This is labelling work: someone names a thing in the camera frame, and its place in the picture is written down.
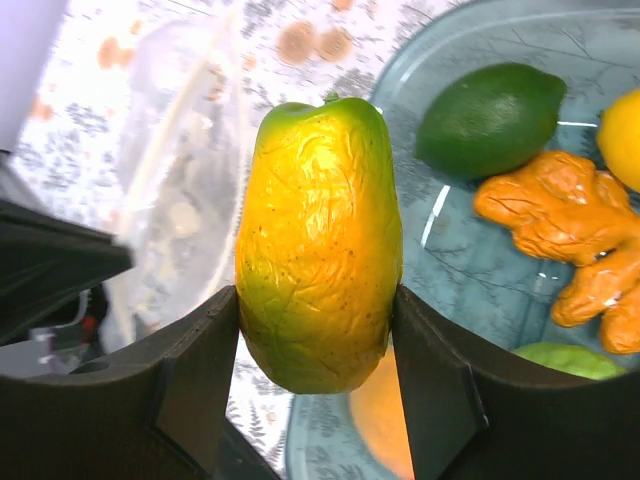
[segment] table surface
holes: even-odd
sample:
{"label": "table surface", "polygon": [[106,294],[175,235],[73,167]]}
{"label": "table surface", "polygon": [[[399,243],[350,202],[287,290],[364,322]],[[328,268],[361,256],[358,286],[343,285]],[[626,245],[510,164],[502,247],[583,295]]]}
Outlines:
{"label": "table surface", "polygon": [[[137,40],[169,21],[220,12],[233,1],[69,0],[10,164],[52,215],[111,230],[123,197],[115,169],[128,112],[126,66]],[[460,3],[245,0],[239,61],[252,126],[286,100],[317,104],[330,91],[367,98],[394,52]],[[297,22],[306,23],[301,28]],[[318,39],[316,51],[300,44],[309,31]],[[258,369],[241,341],[227,417],[283,477],[291,400]]]}

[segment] yellow papaya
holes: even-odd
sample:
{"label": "yellow papaya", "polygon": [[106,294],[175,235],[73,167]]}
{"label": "yellow papaya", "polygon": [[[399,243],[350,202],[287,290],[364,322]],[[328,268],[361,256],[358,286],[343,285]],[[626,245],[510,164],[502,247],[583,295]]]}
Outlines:
{"label": "yellow papaya", "polygon": [[359,98],[286,103],[258,130],[235,250],[240,327],[297,394],[349,392],[387,349],[402,277],[391,141]]}

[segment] clear plastic bag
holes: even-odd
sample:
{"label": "clear plastic bag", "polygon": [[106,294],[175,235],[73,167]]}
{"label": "clear plastic bag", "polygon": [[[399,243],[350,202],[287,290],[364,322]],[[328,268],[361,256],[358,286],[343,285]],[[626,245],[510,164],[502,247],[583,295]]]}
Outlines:
{"label": "clear plastic bag", "polygon": [[173,22],[140,42],[117,165],[127,194],[115,231],[135,268],[107,284],[109,352],[233,283],[250,166],[234,13]]}

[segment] green lime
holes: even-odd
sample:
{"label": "green lime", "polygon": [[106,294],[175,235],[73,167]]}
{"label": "green lime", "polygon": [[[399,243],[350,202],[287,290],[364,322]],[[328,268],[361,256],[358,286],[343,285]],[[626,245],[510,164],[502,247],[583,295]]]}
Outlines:
{"label": "green lime", "polygon": [[471,72],[431,104],[416,134],[415,156],[462,180],[521,167],[551,139],[566,91],[562,79],[529,65]]}
{"label": "green lime", "polygon": [[604,380],[626,372],[608,357],[578,345],[533,343],[513,353],[547,368],[592,380]]}

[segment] yellow lemon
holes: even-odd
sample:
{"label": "yellow lemon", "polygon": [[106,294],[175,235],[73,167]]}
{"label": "yellow lemon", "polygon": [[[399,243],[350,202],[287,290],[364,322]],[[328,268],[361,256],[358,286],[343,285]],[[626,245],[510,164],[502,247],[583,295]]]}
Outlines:
{"label": "yellow lemon", "polygon": [[640,192],[640,88],[604,112],[596,140],[611,173]]}

